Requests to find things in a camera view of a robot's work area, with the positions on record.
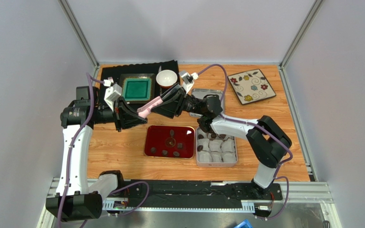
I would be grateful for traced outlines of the red lacquer tray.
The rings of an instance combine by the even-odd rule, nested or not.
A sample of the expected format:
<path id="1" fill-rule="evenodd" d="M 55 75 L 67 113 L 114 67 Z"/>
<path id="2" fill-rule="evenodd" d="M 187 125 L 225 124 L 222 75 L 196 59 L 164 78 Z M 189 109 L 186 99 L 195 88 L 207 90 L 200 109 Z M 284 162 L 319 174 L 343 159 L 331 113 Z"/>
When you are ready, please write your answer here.
<path id="1" fill-rule="evenodd" d="M 170 136 L 170 130 L 174 130 L 174 136 Z M 195 130 L 188 126 L 161 126 L 152 125 L 148 127 L 144 144 L 144 154 L 150 157 L 190 159 L 196 151 Z M 177 148 L 177 144 L 182 143 L 183 148 Z M 152 154 L 151 148 L 156 148 L 157 152 Z M 162 150 L 167 150 L 168 155 L 162 156 Z M 180 157 L 174 157 L 173 152 L 180 153 Z"/>

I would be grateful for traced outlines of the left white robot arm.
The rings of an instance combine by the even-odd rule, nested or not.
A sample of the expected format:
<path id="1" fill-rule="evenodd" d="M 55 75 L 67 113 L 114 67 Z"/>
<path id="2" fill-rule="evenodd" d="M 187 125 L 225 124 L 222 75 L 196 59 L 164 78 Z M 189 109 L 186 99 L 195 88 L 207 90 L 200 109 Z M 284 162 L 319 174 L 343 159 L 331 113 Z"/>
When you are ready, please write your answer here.
<path id="1" fill-rule="evenodd" d="M 62 171 L 54 196 L 46 199 L 46 209 L 59 224 L 99 218 L 104 200 L 128 189 L 120 171 L 104 171 L 95 183 L 88 184 L 87 160 L 94 125 L 114 122 L 121 131 L 146 124 L 149 113 L 131 109 L 122 97 L 115 100 L 114 108 L 99 110 L 97 99 L 96 87 L 77 87 L 76 99 L 60 115 L 64 138 Z"/>

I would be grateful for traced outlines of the pink handled metal tongs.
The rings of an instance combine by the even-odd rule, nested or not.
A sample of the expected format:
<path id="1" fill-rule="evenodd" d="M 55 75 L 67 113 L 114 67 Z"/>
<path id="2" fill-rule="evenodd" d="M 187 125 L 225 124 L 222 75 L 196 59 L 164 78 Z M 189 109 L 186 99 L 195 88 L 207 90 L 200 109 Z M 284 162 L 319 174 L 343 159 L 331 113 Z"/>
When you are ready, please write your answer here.
<path id="1" fill-rule="evenodd" d="M 162 103 L 163 103 L 162 98 L 158 96 L 153 100 L 151 100 L 150 102 L 148 102 L 147 104 L 145 104 L 144 106 L 138 108 L 137 109 L 138 115 L 141 118 L 147 118 L 147 116 L 151 113 L 151 110 Z"/>

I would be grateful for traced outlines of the silver tin with paper cups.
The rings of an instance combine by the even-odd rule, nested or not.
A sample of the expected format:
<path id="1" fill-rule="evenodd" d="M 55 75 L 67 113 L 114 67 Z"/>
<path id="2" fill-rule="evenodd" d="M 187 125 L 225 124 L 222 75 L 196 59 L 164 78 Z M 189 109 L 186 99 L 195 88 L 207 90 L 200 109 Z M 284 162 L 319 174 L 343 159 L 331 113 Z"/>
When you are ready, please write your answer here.
<path id="1" fill-rule="evenodd" d="M 236 138 L 227 135 L 226 140 L 222 140 L 218 134 L 216 139 L 211 139 L 212 133 L 206 133 L 200 128 L 196 129 L 196 164 L 199 167 L 220 167 L 228 168 L 236 165 L 238 153 Z M 203 146 L 202 151 L 197 151 L 199 145 Z"/>

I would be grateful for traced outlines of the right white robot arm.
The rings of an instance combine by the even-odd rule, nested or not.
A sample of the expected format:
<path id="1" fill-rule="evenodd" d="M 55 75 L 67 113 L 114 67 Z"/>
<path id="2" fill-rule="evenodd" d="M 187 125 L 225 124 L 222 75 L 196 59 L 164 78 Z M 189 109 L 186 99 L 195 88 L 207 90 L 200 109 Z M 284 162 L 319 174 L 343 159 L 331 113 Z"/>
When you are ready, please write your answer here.
<path id="1" fill-rule="evenodd" d="M 173 119 L 182 112 L 199 114 L 199 127 L 205 133 L 224 134 L 247 140 L 259 161 L 252 179 L 259 189 L 266 190 L 276 179 L 279 168 L 292 159 L 291 139 L 269 116 L 260 119 L 240 119 L 223 113 L 218 95 L 197 98 L 186 93 L 180 85 L 173 85 L 164 94 L 149 102 L 151 113 Z"/>

